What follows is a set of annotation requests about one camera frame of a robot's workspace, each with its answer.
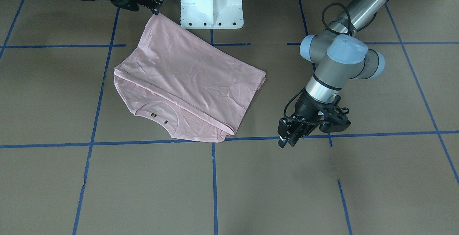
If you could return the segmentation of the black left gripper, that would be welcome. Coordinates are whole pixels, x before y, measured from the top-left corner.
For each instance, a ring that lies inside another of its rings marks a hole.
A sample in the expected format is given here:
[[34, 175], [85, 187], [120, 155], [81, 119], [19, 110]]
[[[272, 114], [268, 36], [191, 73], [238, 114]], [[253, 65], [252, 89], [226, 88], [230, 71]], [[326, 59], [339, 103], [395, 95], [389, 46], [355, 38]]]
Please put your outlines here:
[[285, 117], [280, 118], [279, 121], [278, 145], [280, 148], [284, 148], [288, 142], [290, 146], [294, 147], [298, 140], [309, 135], [324, 121], [323, 113], [319, 111], [319, 103], [321, 102], [313, 99], [306, 91], [299, 92], [297, 96], [299, 98], [294, 106], [293, 124]]

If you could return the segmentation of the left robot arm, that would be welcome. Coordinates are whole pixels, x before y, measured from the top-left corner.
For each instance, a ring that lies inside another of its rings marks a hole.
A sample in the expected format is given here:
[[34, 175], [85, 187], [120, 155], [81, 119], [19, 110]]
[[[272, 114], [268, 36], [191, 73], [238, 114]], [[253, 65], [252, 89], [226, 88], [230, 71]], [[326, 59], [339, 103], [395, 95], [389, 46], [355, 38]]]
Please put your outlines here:
[[300, 55], [316, 65], [305, 88], [295, 96], [292, 116], [284, 113], [278, 125], [278, 145], [292, 147], [316, 128], [323, 133], [346, 130], [351, 122], [349, 109], [339, 107], [340, 91], [347, 81], [371, 79], [382, 73], [385, 59], [380, 52], [369, 49], [355, 35], [369, 26], [377, 11], [389, 0], [353, 0], [348, 6], [331, 3], [343, 9], [330, 23], [321, 16], [324, 31], [306, 36]]

